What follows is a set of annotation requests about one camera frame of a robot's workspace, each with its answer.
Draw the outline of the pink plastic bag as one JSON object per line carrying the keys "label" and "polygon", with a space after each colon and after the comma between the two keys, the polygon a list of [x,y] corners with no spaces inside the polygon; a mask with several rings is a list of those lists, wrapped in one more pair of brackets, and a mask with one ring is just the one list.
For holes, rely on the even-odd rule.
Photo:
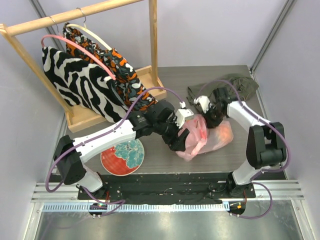
{"label": "pink plastic bag", "polygon": [[218,127],[207,128],[206,121],[200,114],[185,122],[181,131],[184,130],[189,130],[185,140],[185,150],[177,151],[176,154],[187,162],[197,155],[223,148],[234,138],[229,121],[224,120]]}

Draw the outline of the olive green cloth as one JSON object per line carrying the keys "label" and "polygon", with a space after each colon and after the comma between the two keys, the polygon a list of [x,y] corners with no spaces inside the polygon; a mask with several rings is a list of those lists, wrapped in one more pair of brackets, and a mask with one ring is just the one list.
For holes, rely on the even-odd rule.
{"label": "olive green cloth", "polygon": [[[222,75],[217,78],[218,80],[225,80],[229,82],[237,90],[238,95],[242,101],[246,101],[253,97],[259,88],[259,85],[250,77],[239,73],[230,73]],[[217,88],[226,88],[231,98],[237,100],[237,96],[232,87],[222,81],[212,81],[209,83],[200,83],[187,87],[187,100],[191,105],[194,104],[194,99],[200,93],[201,95],[208,96],[211,101],[215,100],[213,91]]]}

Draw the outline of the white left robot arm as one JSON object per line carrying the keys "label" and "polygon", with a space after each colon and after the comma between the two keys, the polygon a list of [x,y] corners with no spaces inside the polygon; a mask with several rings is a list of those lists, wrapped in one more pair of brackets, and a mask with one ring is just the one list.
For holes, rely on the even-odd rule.
{"label": "white left robot arm", "polygon": [[53,155],[61,182],[78,184],[100,200],[106,195],[107,188],[100,175],[85,166],[87,161],[111,147],[152,133],[160,135],[170,150],[183,152],[190,133],[183,125],[193,117],[194,113],[184,102],[175,110],[171,103],[160,100],[146,111],[130,112],[117,123],[90,135],[75,139],[65,135],[59,139]]}

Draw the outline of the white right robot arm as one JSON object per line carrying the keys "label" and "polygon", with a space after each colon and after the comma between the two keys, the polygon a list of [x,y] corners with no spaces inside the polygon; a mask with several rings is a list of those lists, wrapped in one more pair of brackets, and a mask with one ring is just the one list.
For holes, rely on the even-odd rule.
{"label": "white right robot arm", "polygon": [[287,159],[284,126],[264,119],[244,101],[230,97],[224,87],[215,89],[213,95],[214,100],[201,95],[193,101],[200,107],[208,127],[216,128],[224,118],[231,118],[248,133],[246,159],[226,179],[226,193],[236,198],[242,195],[258,174]]}

